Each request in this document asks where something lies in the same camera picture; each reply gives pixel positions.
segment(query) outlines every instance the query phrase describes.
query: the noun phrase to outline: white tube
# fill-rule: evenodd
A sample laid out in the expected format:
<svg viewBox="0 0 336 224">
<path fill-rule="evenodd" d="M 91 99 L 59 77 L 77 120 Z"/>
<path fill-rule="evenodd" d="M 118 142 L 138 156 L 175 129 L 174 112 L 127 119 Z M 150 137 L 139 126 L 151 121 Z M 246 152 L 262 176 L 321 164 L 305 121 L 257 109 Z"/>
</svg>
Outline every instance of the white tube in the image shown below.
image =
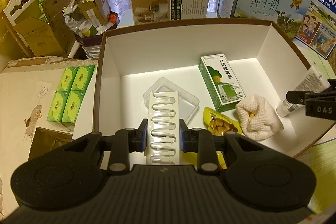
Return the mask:
<svg viewBox="0 0 336 224">
<path fill-rule="evenodd" d="M 325 79 L 315 65 L 311 65 L 304 78 L 296 85 L 294 91 L 313 91 L 315 93 L 325 91 L 330 84 Z M 286 99 L 283 100 L 277 107 L 277 114 L 280 117 L 285 117 L 290 112 L 303 107 L 304 105 L 291 104 Z"/>
</svg>

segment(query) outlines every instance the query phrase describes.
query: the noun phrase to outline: open box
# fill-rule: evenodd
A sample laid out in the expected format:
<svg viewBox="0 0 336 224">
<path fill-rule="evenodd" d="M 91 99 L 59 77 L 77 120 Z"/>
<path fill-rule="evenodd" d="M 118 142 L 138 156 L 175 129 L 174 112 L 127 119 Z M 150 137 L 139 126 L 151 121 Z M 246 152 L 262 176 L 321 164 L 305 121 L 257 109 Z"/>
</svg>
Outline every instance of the open box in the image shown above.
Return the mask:
<svg viewBox="0 0 336 224">
<path fill-rule="evenodd" d="M 213 108 L 198 69 L 200 56 L 223 53 L 246 95 L 265 97 L 276 108 L 310 68 L 295 44 L 271 21 L 194 19 L 131 26 L 103 37 L 94 99 L 94 131 L 113 135 L 138 128 L 148 109 L 143 93 L 160 77 L 199 98 L 189 128 L 206 128 L 204 107 Z M 235 110 L 224 112 L 237 119 Z M 331 129 L 333 121 L 305 116 L 305 108 L 280 118 L 284 130 L 261 141 L 298 156 Z M 131 163 L 145 163 L 131 154 Z"/>
</svg>

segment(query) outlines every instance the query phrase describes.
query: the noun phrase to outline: wall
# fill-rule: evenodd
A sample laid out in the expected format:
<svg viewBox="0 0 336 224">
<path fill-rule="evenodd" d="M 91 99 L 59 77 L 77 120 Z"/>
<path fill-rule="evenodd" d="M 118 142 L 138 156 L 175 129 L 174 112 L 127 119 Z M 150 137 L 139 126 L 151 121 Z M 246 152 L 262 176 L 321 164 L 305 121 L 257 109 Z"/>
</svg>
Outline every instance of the wall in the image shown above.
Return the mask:
<svg viewBox="0 0 336 224">
<path fill-rule="evenodd" d="M 7 34 L 3 42 L 0 40 L 0 72 L 4 69 L 9 60 L 15 60 L 23 57 L 24 55 L 20 47 L 17 45 L 11 34 Z"/>
</svg>

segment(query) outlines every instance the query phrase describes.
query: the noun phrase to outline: oral spray box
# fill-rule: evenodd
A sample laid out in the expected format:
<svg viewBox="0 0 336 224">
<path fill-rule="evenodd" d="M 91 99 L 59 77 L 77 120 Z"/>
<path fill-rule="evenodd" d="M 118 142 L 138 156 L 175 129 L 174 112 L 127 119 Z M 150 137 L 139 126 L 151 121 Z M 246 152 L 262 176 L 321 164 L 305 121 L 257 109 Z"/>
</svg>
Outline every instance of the oral spray box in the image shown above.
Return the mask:
<svg viewBox="0 0 336 224">
<path fill-rule="evenodd" d="M 245 93 L 224 54 L 201 57 L 198 68 L 218 112 L 234 109 Z"/>
</svg>

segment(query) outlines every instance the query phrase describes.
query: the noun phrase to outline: metal screw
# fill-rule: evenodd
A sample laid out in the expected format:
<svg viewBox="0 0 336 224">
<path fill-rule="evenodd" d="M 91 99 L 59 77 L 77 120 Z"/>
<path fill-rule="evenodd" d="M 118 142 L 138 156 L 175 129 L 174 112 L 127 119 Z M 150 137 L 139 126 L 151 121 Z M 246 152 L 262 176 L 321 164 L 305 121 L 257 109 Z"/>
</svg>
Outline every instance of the metal screw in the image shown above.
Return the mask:
<svg viewBox="0 0 336 224">
<path fill-rule="evenodd" d="M 114 172 L 121 172 L 126 169 L 126 165 L 120 163 L 120 162 L 115 162 L 109 166 L 111 171 Z"/>
<path fill-rule="evenodd" d="M 217 170 L 217 165 L 212 162 L 207 162 L 201 165 L 201 168 L 207 172 L 213 172 Z"/>
</svg>

